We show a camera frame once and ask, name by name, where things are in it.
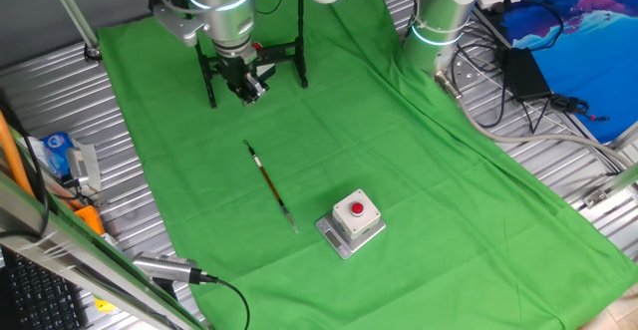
green cloth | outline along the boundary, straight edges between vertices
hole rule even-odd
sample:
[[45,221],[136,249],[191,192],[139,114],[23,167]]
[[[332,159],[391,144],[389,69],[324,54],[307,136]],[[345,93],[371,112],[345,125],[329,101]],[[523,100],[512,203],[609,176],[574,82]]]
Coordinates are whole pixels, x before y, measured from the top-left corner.
[[[253,41],[292,40],[296,12],[284,0],[258,16]],[[431,80],[400,72],[383,0],[307,0],[305,21],[310,87],[282,64],[243,107],[216,78],[216,110],[195,51],[155,19],[100,31],[176,253],[246,295],[251,329],[573,329],[638,281],[630,259]],[[342,260],[315,221],[357,188],[387,228]],[[191,289],[217,329],[242,328],[233,292]]]

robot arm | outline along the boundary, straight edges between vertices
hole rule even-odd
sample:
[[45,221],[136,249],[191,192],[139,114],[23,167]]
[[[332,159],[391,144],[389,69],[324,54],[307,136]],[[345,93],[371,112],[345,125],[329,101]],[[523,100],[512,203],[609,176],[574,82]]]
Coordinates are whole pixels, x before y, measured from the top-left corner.
[[[257,75],[257,51],[251,40],[253,0],[150,0],[150,8],[186,46],[197,43],[199,30],[210,38],[219,61],[216,71],[244,104],[254,103],[266,92],[263,78]],[[176,12],[189,17],[183,19]]]
[[405,59],[433,76],[450,63],[476,0],[419,0],[404,44]]

black power adapter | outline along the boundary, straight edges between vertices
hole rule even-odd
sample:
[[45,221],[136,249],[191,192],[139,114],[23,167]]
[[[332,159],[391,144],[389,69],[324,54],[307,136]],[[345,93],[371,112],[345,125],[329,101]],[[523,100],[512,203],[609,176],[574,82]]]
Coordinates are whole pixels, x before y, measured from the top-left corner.
[[507,74],[505,86],[518,102],[531,102],[551,97],[552,93],[547,86],[547,81],[528,48],[506,50],[502,68]]

red button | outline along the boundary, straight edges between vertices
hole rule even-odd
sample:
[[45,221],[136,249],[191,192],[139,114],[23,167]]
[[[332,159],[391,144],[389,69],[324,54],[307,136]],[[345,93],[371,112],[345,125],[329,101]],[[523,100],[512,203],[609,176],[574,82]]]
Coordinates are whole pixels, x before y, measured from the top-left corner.
[[353,214],[361,214],[363,212],[363,204],[354,203],[352,204],[352,207],[350,209],[352,210]]

metal floor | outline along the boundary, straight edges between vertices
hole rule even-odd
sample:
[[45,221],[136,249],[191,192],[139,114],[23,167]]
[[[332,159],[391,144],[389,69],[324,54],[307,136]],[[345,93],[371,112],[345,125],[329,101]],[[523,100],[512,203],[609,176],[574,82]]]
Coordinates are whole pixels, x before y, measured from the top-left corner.
[[[395,26],[403,34],[412,0],[385,0]],[[489,57],[474,50],[473,57]],[[500,80],[490,81],[459,58],[457,69],[466,101],[479,121],[493,120],[499,108]],[[115,100],[104,67],[87,63],[83,45],[76,45],[0,72],[0,87],[25,128],[35,137],[65,131],[85,144],[96,146],[102,174],[103,195],[108,207],[101,209],[105,229],[133,257],[142,250],[170,254],[173,248],[144,176],[140,160]],[[532,119],[539,105],[530,105]],[[557,114],[547,115],[538,133],[576,133],[572,124]],[[528,132],[520,106],[508,102],[501,125],[492,130],[500,135],[522,136]],[[501,145],[536,177],[547,184],[591,221],[627,255],[638,255],[638,203],[628,191],[601,205],[587,209],[582,198],[603,184],[610,172],[598,154],[579,145],[542,142]],[[638,161],[638,148],[631,145],[626,155]],[[181,304],[203,319],[186,285],[176,290]],[[93,297],[82,293],[91,329],[133,329],[143,325],[137,318],[115,311],[98,312]]]

